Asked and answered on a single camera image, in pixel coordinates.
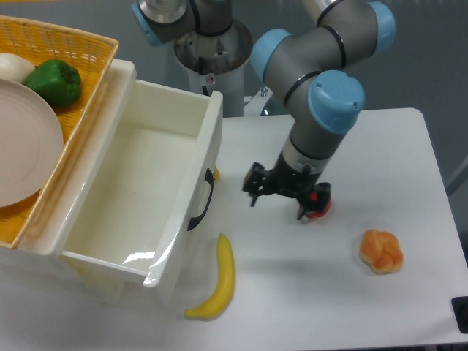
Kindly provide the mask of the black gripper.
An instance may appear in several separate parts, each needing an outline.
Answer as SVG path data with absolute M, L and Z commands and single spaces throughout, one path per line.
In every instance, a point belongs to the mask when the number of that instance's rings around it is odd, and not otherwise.
M 278 195 L 297 198 L 297 220 L 304 216 L 307 219 L 321 218 L 331 206 L 331 184 L 316 184 L 317 179 L 318 174 L 312 173 L 310 166 L 297 171 L 280 154 L 272 170 L 254 162 L 244 177 L 242 190 L 251 198 L 251 207 L 255 206 L 258 197 L 272 195 L 275 191 Z

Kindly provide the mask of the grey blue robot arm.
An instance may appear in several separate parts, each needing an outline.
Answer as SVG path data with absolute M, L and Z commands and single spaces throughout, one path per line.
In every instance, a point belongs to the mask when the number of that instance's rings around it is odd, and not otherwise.
M 345 73 L 388 49 L 396 37 L 391 9 L 379 1 L 305 1 L 315 23 L 295 37 L 284 29 L 253 40 L 233 17 L 230 1 L 135 1 L 131 9 L 148 42 L 174 44 L 193 92 L 223 94 L 243 107 L 246 63 L 282 102 L 294 124 L 274 168 L 254 163 L 243 190 L 253 199 L 277 194 L 298 201 L 299 217 L 322 216 L 331 187 L 319 178 L 365 105 L 361 84 Z

